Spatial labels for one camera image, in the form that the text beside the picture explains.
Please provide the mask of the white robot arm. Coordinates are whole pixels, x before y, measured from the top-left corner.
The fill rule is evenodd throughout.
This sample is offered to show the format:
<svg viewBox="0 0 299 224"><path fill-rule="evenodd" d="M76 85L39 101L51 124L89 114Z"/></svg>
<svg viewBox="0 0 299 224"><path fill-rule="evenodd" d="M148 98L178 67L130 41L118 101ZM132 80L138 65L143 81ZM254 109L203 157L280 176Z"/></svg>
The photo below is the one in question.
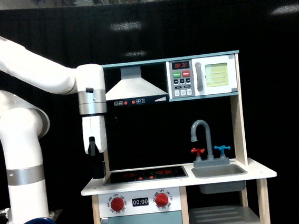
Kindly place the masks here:
<svg viewBox="0 0 299 224"><path fill-rule="evenodd" d="M65 67L0 36L0 71L52 94L77 94L85 152L107 150L107 111L102 66ZM50 128L44 111L0 90L0 141L10 201L10 224L49 216L43 156L39 139Z"/></svg>

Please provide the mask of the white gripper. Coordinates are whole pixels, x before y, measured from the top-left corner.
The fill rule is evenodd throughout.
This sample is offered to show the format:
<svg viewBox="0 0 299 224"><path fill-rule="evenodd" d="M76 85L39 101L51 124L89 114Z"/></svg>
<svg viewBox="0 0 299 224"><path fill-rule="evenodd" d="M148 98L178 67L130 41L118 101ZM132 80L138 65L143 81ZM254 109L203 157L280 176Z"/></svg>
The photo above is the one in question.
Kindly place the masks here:
<svg viewBox="0 0 299 224"><path fill-rule="evenodd" d="M93 179L105 177L104 151L107 150L105 119L102 115L82 118L83 143L89 154Z"/></svg>

